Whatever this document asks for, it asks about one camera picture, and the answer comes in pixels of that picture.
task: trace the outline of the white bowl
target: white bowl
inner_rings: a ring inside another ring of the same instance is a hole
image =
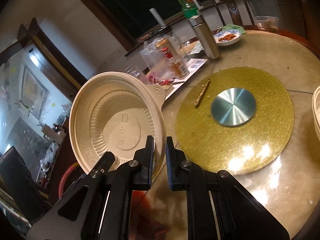
[[[320,140],[320,86],[316,88],[312,96],[312,112],[316,133]]]
[[[132,160],[152,135],[156,174],[165,154],[164,100],[160,85],[146,86],[126,73],[105,72],[86,82],[72,104],[69,123],[72,149],[82,169],[88,174],[106,151],[115,155],[110,170],[116,169]]]
[[[219,41],[219,38],[222,38],[223,36],[226,36],[228,34],[234,34],[236,37],[234,37],[231,41]],[[228,30],[228,31],[222,31],[219,33],[216,33],[215,35],[213,35],[216,43],[218,46],[229,46],[232,44],[235,44],[236,42],[238,42],[241,38],[241,31],[239,30]]]

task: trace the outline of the wooden chair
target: wooden chair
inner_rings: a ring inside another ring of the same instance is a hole
[[[217,12],[219,14],[220,20],[222,21],[222,24],[226,25],[216,1],[215,0],[212,0],[212,1],[214,3],[214,6],[217,9]],[[238,9],[238,6],[236,4],[236,1],[235,0],[225,0],[225,2],[226,2],[226,5],[227,5],[227,8],[229,10],[229,13],[230,13],[230,16],[231,16],[233,24],[239,25],[239,26],[243,26],[244,24],[242,22],[242,19],[241,19],[241,16],[240,16],[239,9]],[[253,21],[252,15],[251,15],[251,12],[250,12],[249,7],[248,7],[248,3],[247,3],[246,0],[243,0],[243,2],[244,2],[245,8],[247,9],[247,12],[248,12],[249,18],[251,20],[251,23],[252,23],[252,25],[254,25],[254,21]]]

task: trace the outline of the green plastic bottle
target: green plastic bottle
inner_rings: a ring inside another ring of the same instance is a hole
[[[187,19],[200,14],[198,7],[194,3],[188,2],[187,0],[179,1],[182,6],[182,12]]]

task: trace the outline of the gold placemat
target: gold placemat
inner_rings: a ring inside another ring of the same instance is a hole
[[[208,78],[211,83],[198,108],[194,107]],[[211,104],[222,91],[244,88],[256,99],[252,119],[238,127],[225,127],[211,116]],[[180,106],[176,131],[187,158],[203,169],[243,174],[272,162],[290,139],[294,109],[284,85],[271,74],[237,67],[212,74],[196,85]]]

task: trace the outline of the round metal disc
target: round metal disc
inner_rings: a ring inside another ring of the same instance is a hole
[[[243,88],[229,88],[216,96],[211,105],[213,118],[225,126],[249,121],[256,111],[254,96]]]

